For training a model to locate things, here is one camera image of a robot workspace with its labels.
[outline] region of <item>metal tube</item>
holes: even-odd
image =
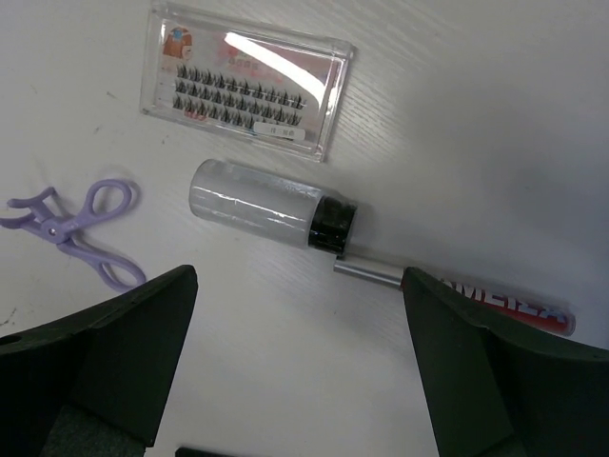
[[[401,289],[403,268],[376,262],[357,255],[337,257],[334,271],[373,283]]]

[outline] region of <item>false eyelash box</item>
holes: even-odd
[[[323,161],[352,46],[153,2],[145,114]]]

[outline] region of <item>glue bottle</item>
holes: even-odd
[[[189,203],[202,219],[337,255],[357,210],[338,192],[213,159],[197,169]]]

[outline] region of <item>white wooden surface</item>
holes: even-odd
[[[140,205],[90,239],[149,277],[199,273],[148,455],[437,455],[401,296],[195,219],[188,183],[210,157],[338,189],[372,209],[378,255],[567,300],[574,338],[609,348],[605,1],[189,3],[357,46],[326,164],[140,114],[147,0],[0,6],[0,201],[54,185],[76,210],[97,179],[127,177]],[[112,296],[25,232],[0,231],[0,260],[0,336]]]

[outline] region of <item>false eyelash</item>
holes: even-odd
[[[199,88],[195,83],[185,83],[184,81],[177,80],[175,83],[175,91],[192,97],[198,97],[218,105],[224,105],[228,108],[247,111],[250,114],[259,115],[266,119],[287,123],[290,126],[298,126],[303,119],[302,116],[299,116],[296,113],[290,114],[285,111],[284,108],[274,109],[268,103],[259,103],[258,100],[250,102],[247,101],[243,95],[233,94],[232,92],[223,93],[219,89],[210,89],[207,86]]]
[[[294,109],[304,109],[306,106],[306,101],[300,93],[290,94],[287,90],[275,90],[275,88],[267,89],[260,83],[258,86],[251,86],[247,80],[239,82],[232,76],[225,77],[221,73],[212,73],[209,70],[199,70],[196,67],[187,67],[184,64],[178,66],[178,78],[187,79],[193,83],[200,83],[205,86],[212,86],[216,89],[239,92],[242,95]]]
[[[176,94],[173,99],[173,107],[175,109],[181,109],[186,113],[205,116],[209,119],[216,119],[225,124],[232,124],[233,126],[243,127],[245,129],[253,129],[254,124],[257,122],[257,118],[252,114],[228,107],[218,108],[211,102],[208,103],[205,100],[191,98],[190,96],[182,97],[179,94]],[[273,119],[260,117],[258,119],[265,124],[280,125],[279,121]]]

